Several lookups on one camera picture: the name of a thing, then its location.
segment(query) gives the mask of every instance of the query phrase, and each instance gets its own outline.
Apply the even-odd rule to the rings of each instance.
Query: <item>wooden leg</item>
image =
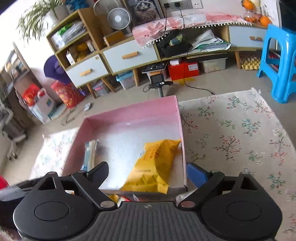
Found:
[[[239,69],[241,69],[242,66],[241,66],[241,64],[240,64],[239,51],[235,51],[234,54],[235,54],[235,59],[236,59],[236,61],[237,61],[237,67],[238,67]]]
[[[105,85],[107,85],[107,87],[113,92],[115,93],[116,90],[114,89],[114,87],[110,84],[110,82],[106,79],[106,78],[101,78],[101,80],[104,82]]]
[[[96,99],[96,94],[95,94],[94,90],[91,87],[91,83],[88,83],[86,86],[88,87],[89,92],[91,93],[91,95],[93,96],[93,98]]]
[[[136,86],[139,86],[139,75],[137,69],[133,69],[133,77],[135,78]]]

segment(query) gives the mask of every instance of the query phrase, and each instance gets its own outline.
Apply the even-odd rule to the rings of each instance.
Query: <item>ribbed gray surface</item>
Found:
[[[86,232],[71,241],[222,241],[205,229],[193,212],[172,202],[124,202],[101,213]]]

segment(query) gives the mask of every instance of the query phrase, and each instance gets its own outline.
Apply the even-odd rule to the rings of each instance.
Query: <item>drawer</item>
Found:
[[[100,55],[95,55],[69,70],[66,70],[69,78],[76,87],[82,86],[92,80],[108,74]]]
[[[122,56],[132,54],[136,56],[122,59]],[[134,66],[157,60],[153,46],[141,47],[135,40],[107,49],[103,52],[113,73],[131,69]]]
[[[263,48],[266,29],[254,27],[229,26],[230,43],[232,47]],[[270,48],[275,49],[276,40],[272,39]]]

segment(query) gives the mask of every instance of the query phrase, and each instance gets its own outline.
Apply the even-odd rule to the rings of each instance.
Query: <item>pink box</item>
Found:
[[[100,190],[122,194],[123,186],[146,142],[181,139],[169,179],[168,194],[186,191],[186,161],[179,105],[176,96],[133,104],[85,118],[67,158],[64,174],[80,170],[84,144],[99,139],[99,159],[109,165]]]

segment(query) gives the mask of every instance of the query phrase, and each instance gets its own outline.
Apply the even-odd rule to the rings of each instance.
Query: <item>white plastic jug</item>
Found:
[[[57,109],[56,103],[47,94],[45,88],[38,91],[37,99],[35,105],[30,106],[29,109],[43,124],[46,124]]]

